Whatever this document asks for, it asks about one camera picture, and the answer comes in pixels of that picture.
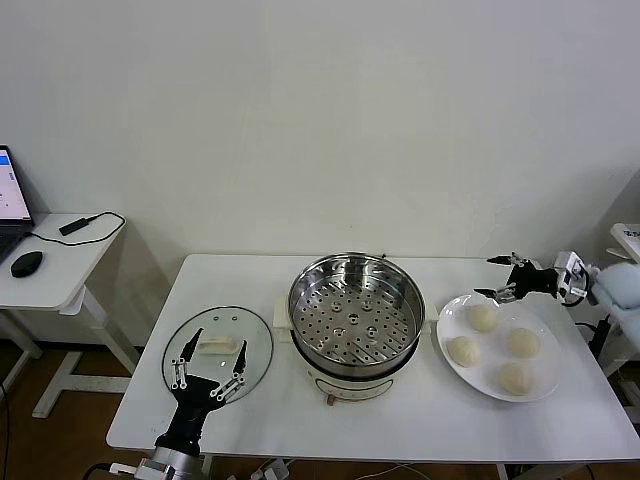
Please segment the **perforated steamer tray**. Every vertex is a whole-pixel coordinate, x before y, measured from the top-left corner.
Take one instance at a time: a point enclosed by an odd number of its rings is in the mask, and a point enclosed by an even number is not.
[[[288,298],[294,340],[308,361],[340,378],[383,376],[413,352],[424,302],[411,278],[365,254],[324,257]]]

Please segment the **table leg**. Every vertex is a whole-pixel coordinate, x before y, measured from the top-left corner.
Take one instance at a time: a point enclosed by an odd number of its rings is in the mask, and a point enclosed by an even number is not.
[[[84,305],[93,317],[94,323],[91,325],[93,332],[109,347],[109,350],[129,370],[129,373],[133,374],[138,360],[140,360],[140,354],[122,333],[122,330],[114,322],[109,321],[107,312],[104,311],[102,305],[98,303],[88,288],[85,292]]]
[[[131,345],[131,342],[122,333],[118,326],[109,321],[107,312],[98,303],[89,289],[85,289],[82,304],[91,314],[91,329],[97,337],[109,347],[109,350],[116,356],[125,368],[133,374],[136,364],[140,359],[140,354]],[[130,378],[127,377],[102,377],[94,375],[74,375],[73,370],[80,361],[81,352],[69,352],[65,356],[62,364],[49,382],[49,386],[42,394],[36,408],[32,412],[35,418],[47,418],[51,409],[55,405],[58,397],[64,390],[77,392],[97,392],[97,393],[124,393],[129,385]]]
[[[17,317],[17,322],[14,322],[14,319],[11,317]],[[2,329],[9,335],[9,338],[18,345],[22,349],[22,355],[15,363],[11,371],[7,374],[5,379],[2,382],[2,386],[5,390],[9,390],[13,382],[18,378],[22,369],[27,365],[30,358],[40,358],[42,356],[42,350],[33,343],[33,340],[29,338],[29,336],[22,331],[16,323],[20,321],[20,314],[10,313],[10,312],[0,312],[0,324],[2,325]]]
[[[31,358],[40,358],[42,356],[42,350],[16,325],[16,323],[19,323],[21,316],[22,314],[18,312],[0,312],[2,329],[7,332],[11,341],[18,345],[24,352],[28,352]]]
[[[64,390],[99,393],[124,393],[127,390],[130,380],[127,377],[73,375],[80,357],[82,357],[80,352],[67,353],[47,389],[38,400],[36,408],[33,409],[31,414],[33,417],[47,418]]]
[[[546,465],[537,465],[531,470],[527,470],[522,475],[518,475],[513,480],[556,480],[571,472],[575,472],[583,468],[585,464],[561,464],[550,463]]]
[[[605,344],[598,359],[598,363],[607,377],[637,353],[637,349],[624,336],[619,325],[615,325],[609,335],[610,340]]]

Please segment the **black cable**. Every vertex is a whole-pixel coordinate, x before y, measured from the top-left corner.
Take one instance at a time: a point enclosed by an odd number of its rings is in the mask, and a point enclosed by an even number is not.
[[[586,270],[584,270],[584,277],[585,277],[584,289],[587,290],[589,288],[589,272],[587,272]],[[585,299],[585,297],[580,297],[575,302],[563,303],[562,306],[563,307],[567,307],[567,308],[577,307],[578,305],[580,305],[582,303],[582,301],[584,299]]]
[[[82,480],[89,480],[89,477],[91,476],[91,474],[96,470],[104,470],[105,472],[108,472],[110,468],[111,468],[110,463],[96,463],[95,465],[91,466],[89,470],[87,470],[87,473],[84,474],[84,476],[82,477]]]
[[[98,215],[94,215],[93,217],[87,218],[87,221],[93,222],[96,218],[102,217],[103,215],[113,215],[114,217],[118,217],[120,219],[120,223],[108,235],[105,235],[102,238],[97,238],[95,240],[86,240],[84,242],[68,243],[68,242],[63,242],[62,240],[58,240],[56,238],[41,237],[37,233],[33,233],[33,232],[27,233],[27,236],[28,237],[39,238],[40,240],[42,240],[44,242],[58,243],[60,245],[64,245],[65,247],[79,247],[80,245],[88,245],[90,243],[100,243],[100,242],[105,241],[108,238],[111,238],[113,235],[115,235],[115,233],[118,230],[120,230],[124,226],[124,224],[126,223],[126,220],[124,219],[124,217],[122,215],[118,215],[117,213],[114,213],[114,212],[102,212],[102,213],[100,213]]]
[[[596,333],[596,326],[595,325],[591,325],[590,323],[581,323],[581,322],[576,322],[576,325],[579,325],[581,327],[587,327],[589,330],[591,330],[593,333]]]
[[[4,383],[0,382],[0,388],[2,388],[2,394],[4,395],[4,406],[7,414],[7,443],[4,446],[4,466],[2,467],[2,480],[7,479],[7,465],[9,464],[9,439],[11,438],[11,414],[9,413],[9,397],[7,391],[4,389]]]

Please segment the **cable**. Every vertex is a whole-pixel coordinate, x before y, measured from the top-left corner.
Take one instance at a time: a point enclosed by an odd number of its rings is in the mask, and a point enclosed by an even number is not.
[[[587,327],[593,333],[596,333],[596,326],[595,325],[591,325],[590,323],[581,323],[581,322],[576,322],[576,325],[578,325],[580,327]]]
[[[7,465],[9,464],[9,439],[11,438],[11,413],[9,412],[9,396],[4,389],[4,382],[0,382],[2,394],[4,395],[5,412],[7,414],[7,443],[4,446],[4,466],[2,467],[2,480],[7,479]]]
[[[100,242],[105,241],[108,238],[111,238],[113,235],[115,235],[115,233],[118,230],[120,230],[124,226],[124,224],[127,222],[122,215],[118,215],[117,213],[114,213],[114,212],[102,212],[102,213],[99,213],[98,215],[94,215],[93,217],[87,218],[87,222],[93,222],[96,218],[102,217],[103,215],[113,215],[114,217],[118,217],[120,219],[120,223],[118,224],[118,226],[116,228],[111,230],[111,232],[109,234],[105,235],[104,237],[97,238],[95,240],[86,240],[84,242],[69,243],[69,242],[63,242],[62,240],[58,240],[57,238],[42,237],[42,236],[38,235],[37,233],[33,233],[33,232],[27,233],[27,237],[36,237],[36,238],[39,238],[40,240],[42,240],[43,242],[57,243],[59,245],[64,245],[65,247],[79,247],[80,245],[88,245],[90,243],[100,243]]]
[[[589,288],[589,272],[587,272],[586,270],[584,270],[584,289],[587,290]],[[571,308],[571,307],[577,307],[578,305],[580,305],[582,303],[582,301],[585,299],[585,297],[580,297],[578,298],[578,300],[576,300],[575,302],[572,303],[562,303],[563,307],[567,307],[567,308]]]
[[[354,478],[353,480],[363,480],[364,478],[379,477],[380,475],[384,475],[386,473],[393,472],[394,470],[397,470],[399,468],[404,468],[405,470],[410,470],[413,473],[416,473],[416,474],[420,475],[422,478],[424,478],[426,480],[431,480],[427,475],[422,473],[420,470],[417,470],[417,469],[411,467],[410,465],[412,465],[412,464],[411,463],[397,463],[395,467],[391,467],[391,468],[389,468],[387,470],[383,470],[382,472],[378,472],[378,473],[372,473],[372,474],[369,474],[369,475],[362,475],[361,477]]]
[[[91,467],[89,467],[89,470],[87,470],[87,472],[84,474],[84,476],[82,477],[82,480],[89,480],[89,477],[91,476],[91,474],[96,470],[104,470],[105,472],[108,472],[110,468],[111,468],[110,463],[96,463],[95,465],[92,465]]]
[[[264,462],[262,462],[262,465],[260,465],[257,470],[262,470],[262,467],[264,467],[267,463],[269,463],[271,460],[273,460],[273,458],[267,458]]]
[[[422,478],[426,479],[426,480],[431,480],[429,477],[427,477],[426,474],[422,473],[420,470],[410,467],[409,465],[402,465],[400,464],[400,466],[406,470],[411,470],[413,473],[416,473],[418,475],[420,475]]]
[[[373,477],[379,477],[380,475],[384,475],[385,473],[389,473],[389,472],[393,472],[394,470],[397,470],[399,468],[402,468],[402,465],[396,465],[395,467],[391,467],[387,470],[383,470],[382,472],[378,472],[378,473],[372,473],[370,475],[362,475],[361,477],[358,478],[354,478],[353,480],[363,480],[364,478],[373,478]]]

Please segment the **white table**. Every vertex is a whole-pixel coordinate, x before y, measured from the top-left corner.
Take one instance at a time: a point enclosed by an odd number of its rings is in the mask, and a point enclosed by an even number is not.
[[[640,263],[640,225],[616,223],[611,227],[611,235],[636,263]]]
[[[59,227],[80,217],[91,215],[39,215],[35,217],[36,227],[33,232],[46,238],[76,243],[101,238],[109,234],[120,222],[114,216],[105,215],[67,237],[60,235]],[[21,313],[24,310],[51,310],[63,315],[75,315],[82,306],[86,307],[91,314],[90,328],[127,370],[133,373],[140,355],[119,327],[109,321],[104,309],[84,285],[117,233],[102,242],[77,247],[66,247],[29,237],[20,242],[18,247],[0,263],[0,327],[24,351],[8,375],[5,388],[15,380],[30,357],[39,358],[42,355],[42,351],[19,326],[24,322]],[[13,278],[10,271],[11,264],[21,255],[34,250],[44,252],[44,258],[38,270],[26,278]],[[46,418],[63,390],[114,393],[123,393],[126,390],[128,378],[71,375],[80,356],[78,352],[70,352],[66,355],[40,402],[36,405],[33,411],[34,417]]]
[[[610,232],[631,259],[640,263],[640,225],[616,223],[611,227]],[[600,355],[599,363],[605,375],[609,376],[637,354],[636,347],[627,340],[620,325],[615,323],[609,333],[609,340]],[[633,423],[640,424],[640,388],[638,384],[623,381],[618,385],[631,403],[630,407],[625,407],[625,412]]]
[[[180,270],[113,420],[113,447],[152,449],[175,410],[160,374],[165,345],[198,312],[245,306],[271,323],[274,301],[314,257],[191,255]],[[391,259],[438,309],[473,287],[504,285],[509,270],[475,259]],[[402,462],[588,463],[640,457],[640,440],[566,310],[543,295],[525,300],[556,335],[564,375],[546,399],[511,404],[466,385],[433,338],[393,388],[358,404],[327,406],[292,344],[249,395],[209,415],[203,452],[221,455]],[[560,475],[559,468],[537,472]]]

